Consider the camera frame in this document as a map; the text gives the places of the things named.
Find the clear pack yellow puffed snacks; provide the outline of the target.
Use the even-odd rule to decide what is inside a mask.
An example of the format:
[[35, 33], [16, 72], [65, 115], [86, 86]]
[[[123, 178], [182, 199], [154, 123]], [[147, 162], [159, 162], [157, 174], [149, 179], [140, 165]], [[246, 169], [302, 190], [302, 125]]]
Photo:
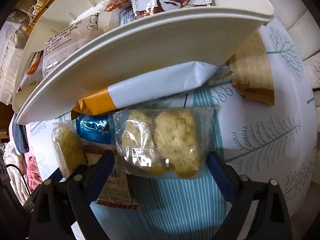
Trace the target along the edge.
[[52, 144], [63, 178], [67, 179], [79, 165], [88, 165], [81, 138], [73, 121], [55, 124]]

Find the blue white red snack packet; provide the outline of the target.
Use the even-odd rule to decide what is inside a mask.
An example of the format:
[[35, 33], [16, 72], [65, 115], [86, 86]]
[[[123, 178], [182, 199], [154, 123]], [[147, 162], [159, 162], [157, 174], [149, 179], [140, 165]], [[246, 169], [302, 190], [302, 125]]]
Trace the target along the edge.
[[88, 190], [99, 205], [138, 210], [131, 196], [128, 175], [117, 167], [115, 127], [112, 115], [80, 115], [74, 120], [87, 162], [93, 170]]

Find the clear pack pale cookies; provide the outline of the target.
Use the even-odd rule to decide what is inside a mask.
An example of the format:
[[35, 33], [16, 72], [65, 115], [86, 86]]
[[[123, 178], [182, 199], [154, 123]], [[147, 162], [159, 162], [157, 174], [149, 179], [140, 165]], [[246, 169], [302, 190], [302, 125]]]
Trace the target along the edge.
[[213, 113], [206, 106], [114, 113], [116, 168], [145, 178], [202, 177]]

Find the tan soda cracker pack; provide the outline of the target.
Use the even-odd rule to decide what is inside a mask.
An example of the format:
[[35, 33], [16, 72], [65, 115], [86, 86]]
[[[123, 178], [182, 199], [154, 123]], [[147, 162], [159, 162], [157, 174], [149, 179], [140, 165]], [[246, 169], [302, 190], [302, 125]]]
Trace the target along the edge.
[[274, 105], [274, 85], [263, 39], [255, 31], [228, 61], [232, 86], [249, 100]]

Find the red white triangular snack bag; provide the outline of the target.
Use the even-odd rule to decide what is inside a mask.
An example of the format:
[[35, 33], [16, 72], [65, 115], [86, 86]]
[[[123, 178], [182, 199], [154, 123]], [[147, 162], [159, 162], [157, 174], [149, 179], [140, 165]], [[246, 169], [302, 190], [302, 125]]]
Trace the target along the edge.
[[36, 86], [42, 81], [43, 52], [43, 50], [32, 52], [29, 56], [17, 92]]

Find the orange white snack packet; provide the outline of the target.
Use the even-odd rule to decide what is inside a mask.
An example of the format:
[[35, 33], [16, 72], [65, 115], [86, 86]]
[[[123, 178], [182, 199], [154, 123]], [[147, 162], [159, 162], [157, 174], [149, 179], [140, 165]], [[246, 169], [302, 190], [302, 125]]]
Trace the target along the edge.
[[103, 115], [195, 90], [213, 77], [218, 68], [190, 61], [137, 75], [79, 99], [71, 110], [71, 119], [83, 114]]

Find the clear pack of brown cakes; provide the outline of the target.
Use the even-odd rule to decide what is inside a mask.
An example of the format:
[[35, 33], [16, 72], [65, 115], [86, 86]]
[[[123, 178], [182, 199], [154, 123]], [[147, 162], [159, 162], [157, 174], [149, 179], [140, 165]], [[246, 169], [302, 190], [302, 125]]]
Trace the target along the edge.
[[50, 74], [74, 52], [119, 26], [119, 11], [99, 11], [79, 20], [49, 38], [44, 45], [42, 77]]

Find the brown chocolate wafer packet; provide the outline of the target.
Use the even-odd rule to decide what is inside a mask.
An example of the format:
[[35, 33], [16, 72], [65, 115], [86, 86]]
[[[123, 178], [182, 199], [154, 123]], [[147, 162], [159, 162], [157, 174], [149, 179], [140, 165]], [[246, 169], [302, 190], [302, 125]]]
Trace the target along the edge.
[[212, 0], [131, 0], [135, 19], [161, 12], [193, 7], [211, 7]]

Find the pink robe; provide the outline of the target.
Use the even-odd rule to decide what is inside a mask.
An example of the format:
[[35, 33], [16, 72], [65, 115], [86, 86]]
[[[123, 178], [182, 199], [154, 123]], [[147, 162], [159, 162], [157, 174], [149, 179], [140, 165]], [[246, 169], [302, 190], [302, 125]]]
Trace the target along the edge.
[[43, 183], [43, 180], [40, 176], [35, 156], [32, 153], [26, 153], [24, 156], [27, 165], [27, 183], [29, 190], [33, 192], [39, 185]]

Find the floral white bedding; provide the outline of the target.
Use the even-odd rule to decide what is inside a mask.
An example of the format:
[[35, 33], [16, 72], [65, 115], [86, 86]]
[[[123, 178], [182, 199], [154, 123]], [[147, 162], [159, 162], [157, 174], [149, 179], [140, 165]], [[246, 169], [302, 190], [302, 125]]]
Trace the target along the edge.
[[13, 191], [19, 202], [24, 205], [30, 196], [27, 175], [25, 174], [25, 159], [24, 155], [16, 150], [13, 141], [9, 141], [4, 148], [4, 162]]

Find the navy folded garment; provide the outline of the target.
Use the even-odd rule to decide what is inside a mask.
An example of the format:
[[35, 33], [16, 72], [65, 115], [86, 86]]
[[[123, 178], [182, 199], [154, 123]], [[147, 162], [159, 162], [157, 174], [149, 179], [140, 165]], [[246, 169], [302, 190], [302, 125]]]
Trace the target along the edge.
[[17, 151], [20, 154], [29, 152], [29, 144], [25, 125], [20, 125], [15, 122], [17, 114], [14, 113], [12, 119], [12, 135]]

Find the lace covered cabinet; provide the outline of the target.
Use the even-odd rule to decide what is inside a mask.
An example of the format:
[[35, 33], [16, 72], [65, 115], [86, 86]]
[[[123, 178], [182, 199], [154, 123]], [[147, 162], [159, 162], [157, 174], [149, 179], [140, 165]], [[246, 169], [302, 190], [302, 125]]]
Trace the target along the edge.
[[26, 13], [15, 9], [1, 28], [1, 103], [12, 104], [17, 71], [29, 34]]

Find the white plastic storage bin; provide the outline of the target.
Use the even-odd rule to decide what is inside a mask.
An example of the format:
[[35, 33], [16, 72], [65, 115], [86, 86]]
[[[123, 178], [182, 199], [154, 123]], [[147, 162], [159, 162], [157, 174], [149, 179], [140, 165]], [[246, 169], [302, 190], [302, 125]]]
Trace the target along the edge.
[[223, 65], [273, 19], [269, 0], [213, 0], [213, 6], [147, 16], [95, 38], [36, 87], [14, 96], [16, 122], [57, 118], [76, 102], [133, 76], [188, 61]]

